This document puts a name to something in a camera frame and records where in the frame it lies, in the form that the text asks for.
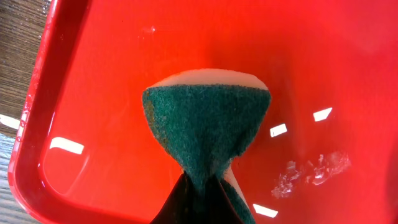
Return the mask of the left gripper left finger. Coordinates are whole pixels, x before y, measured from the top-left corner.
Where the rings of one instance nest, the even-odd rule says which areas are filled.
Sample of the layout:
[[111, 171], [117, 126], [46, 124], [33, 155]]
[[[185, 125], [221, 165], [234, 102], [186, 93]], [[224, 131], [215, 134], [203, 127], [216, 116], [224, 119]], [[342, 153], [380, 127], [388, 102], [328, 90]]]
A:
[[150, 224], [202, 223], [202, 197], [184, 172]]

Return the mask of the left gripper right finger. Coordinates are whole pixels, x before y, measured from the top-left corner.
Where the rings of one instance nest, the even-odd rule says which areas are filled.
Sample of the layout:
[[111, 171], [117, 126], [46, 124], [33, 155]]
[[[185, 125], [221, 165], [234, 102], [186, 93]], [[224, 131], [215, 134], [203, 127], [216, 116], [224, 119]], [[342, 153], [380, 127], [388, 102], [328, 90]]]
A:
[[212, 175], [205, 183], [203, 203], [204, 224], [243, 224], [216, 175]]

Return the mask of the green scouring sponge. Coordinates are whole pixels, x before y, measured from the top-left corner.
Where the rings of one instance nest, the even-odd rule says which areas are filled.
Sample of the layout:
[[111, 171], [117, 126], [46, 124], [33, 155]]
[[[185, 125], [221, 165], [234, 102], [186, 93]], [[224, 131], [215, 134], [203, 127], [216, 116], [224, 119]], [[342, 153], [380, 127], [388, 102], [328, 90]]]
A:
[[216, 175], [243, 223], [254, 222], [231, 163], [253, 142], [270, 102], [256, 76], [222, 69], [189, 70], [144, 90], [150, 130], [191, 178], [202, 197], [202, 219], [205, 183]]

